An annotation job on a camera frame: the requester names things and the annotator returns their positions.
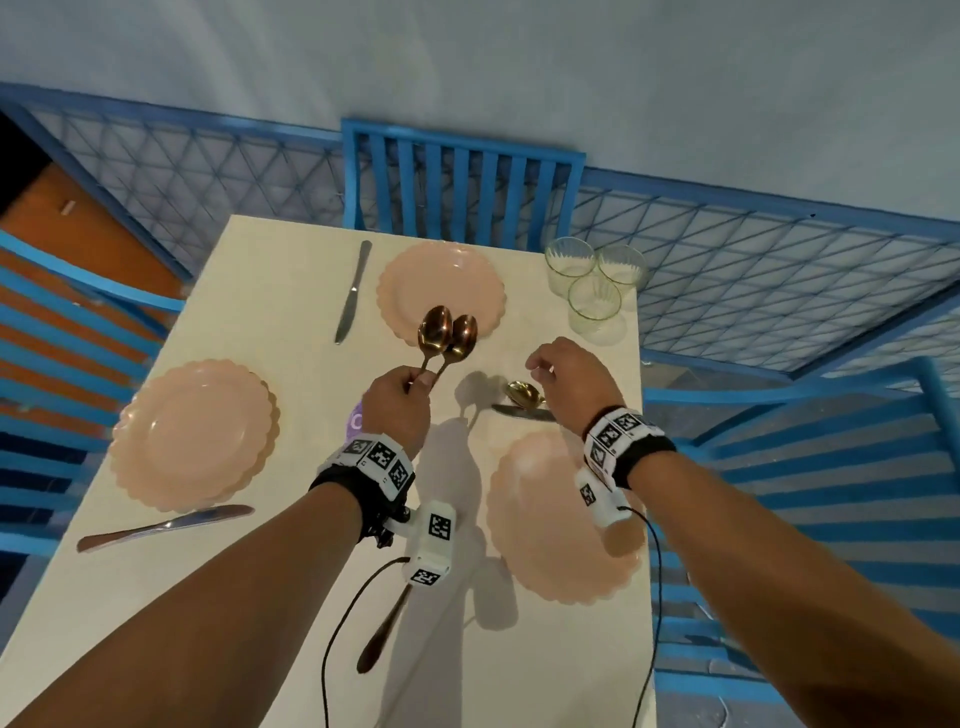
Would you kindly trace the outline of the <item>person's right hand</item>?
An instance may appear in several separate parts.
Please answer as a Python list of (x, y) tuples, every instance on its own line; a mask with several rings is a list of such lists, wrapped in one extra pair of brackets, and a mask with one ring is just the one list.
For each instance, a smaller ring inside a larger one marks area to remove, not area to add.
[(555, 348), (556, 383), (542, 389), (558, 423), (581, 438), (605, 413), (626, 406), (618, 383), (595, 354), (559, 336), (539, 348)]

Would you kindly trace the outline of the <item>person's left hand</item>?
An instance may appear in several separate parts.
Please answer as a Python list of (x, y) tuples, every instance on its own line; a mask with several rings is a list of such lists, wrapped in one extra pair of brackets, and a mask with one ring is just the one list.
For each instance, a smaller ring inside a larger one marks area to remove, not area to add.
[(423, 449), (431, 427), (432, 389), (406, 389), (408, 368), (413, 367), (396, 367), (378, 376), (361, 403), (363, 432), (389, 436), (413, 460)]

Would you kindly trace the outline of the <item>copper spoon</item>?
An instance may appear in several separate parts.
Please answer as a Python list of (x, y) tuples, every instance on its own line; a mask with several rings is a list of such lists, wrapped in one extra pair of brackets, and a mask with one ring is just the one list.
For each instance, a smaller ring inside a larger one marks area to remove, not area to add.
[(462, 314), (452, 321), (452, 329), (441, 352), (442, 364), (436, 372), (434, 383), (453, 364), (462, 363), (474, 351), (478, 339), (478, 323), (474, 315)]
[(423, 361), (414, 379), (418, 379), (427, 369), (433, 358), (442, 355), (450, 345), (453, 322), (450, 309), (445, 305), (437, 305), (429, 309), (421, 320), (416, 331), (416, 345), (419, 348)]

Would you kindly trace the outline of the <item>person's left forearm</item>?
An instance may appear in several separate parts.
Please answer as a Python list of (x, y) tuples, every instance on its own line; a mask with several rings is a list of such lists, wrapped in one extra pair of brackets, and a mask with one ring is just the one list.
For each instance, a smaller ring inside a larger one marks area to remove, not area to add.
[(7, 728), (259, 728), (362, 528), (325, 483), (84, 654)]

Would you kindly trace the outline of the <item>person's right forearm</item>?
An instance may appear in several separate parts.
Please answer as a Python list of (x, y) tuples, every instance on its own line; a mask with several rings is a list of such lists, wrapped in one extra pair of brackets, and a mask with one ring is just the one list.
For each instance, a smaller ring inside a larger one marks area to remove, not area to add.
[(960, 652), (826, 547), (677, 452), (629, 483), (807, 728), (960, 728)]

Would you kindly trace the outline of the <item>clear drinking glass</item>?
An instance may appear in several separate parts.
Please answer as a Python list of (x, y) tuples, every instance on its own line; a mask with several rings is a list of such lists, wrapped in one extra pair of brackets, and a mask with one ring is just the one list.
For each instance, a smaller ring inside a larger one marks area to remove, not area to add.
[(622, 307), (618, 286), (600, 273), (577, 278), (567, 291), (568, 321), (576, 334), (596, 334)]
[(572, 236), (551, 240), (544, 248), (547, 284), (557, 297), (566, 299), (574, 283), (594, 271), (594, 248)]
[(646, 285), (650, 268), (643, 253), (628, 244), (610, 244), (595, 251), (596, 268), (621, 293), (639, 293)]

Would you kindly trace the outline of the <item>pink scalloped plate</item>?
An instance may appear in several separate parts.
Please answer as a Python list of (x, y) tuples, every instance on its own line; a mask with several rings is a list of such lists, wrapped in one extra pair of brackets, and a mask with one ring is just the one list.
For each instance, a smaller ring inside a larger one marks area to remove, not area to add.
[(422, 241), (386, 264), (376, 289), (380, 315), (409, 346), (426, 313), (438, 306), (453, 319), (472, 315), (480, 338), (489, 337), (506, 311), (506, 289), (495, 265), (471, 246)]
[(147, 381), (121, 412), (107, 463), (119, 489), (163, 513), (222, 504), (265, 466), (281, 411), (261, 376), (226, 359)]
[(486, 493), (491, 543), (520, 586), (546, 601), (588, 605), (624, 588), (644, 565), (646, 527), (625, 513), (611, 535), (594, 524), (577, 487), (573, 437), (541, 428), (511, 443)]

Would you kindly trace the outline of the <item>blue slatted wooden chair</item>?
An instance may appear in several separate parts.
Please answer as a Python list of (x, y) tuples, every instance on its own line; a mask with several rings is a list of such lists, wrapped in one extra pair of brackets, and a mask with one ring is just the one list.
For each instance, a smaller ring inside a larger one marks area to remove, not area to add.
[(0, 554), (55, 553), (185, 304), (0, 229)]
[[(778, 389), (726, 392), (650, 389), (644, 405), (734, 406), (744, 411), (680, 441), (685, 457), (714, 473), (880, 588), (951, 591), (960, 596), (960, 417), (934, 361), (917, 357), (878, 370), (808, 379)], [(682, 567), (668, 551), (659, 565)], [(664, 656), (737, 663), (744, 657), (695, 585), (671, 598), (706, 606), (716, 619), (659, 617)], [(910, 609), (960, 652), (960, 609)], [(659, 669), (666, 693), (786, 702), (762, 680)]]
[(541, 253), (570, 234), (587, 156), (347, 118), (342, 226)]

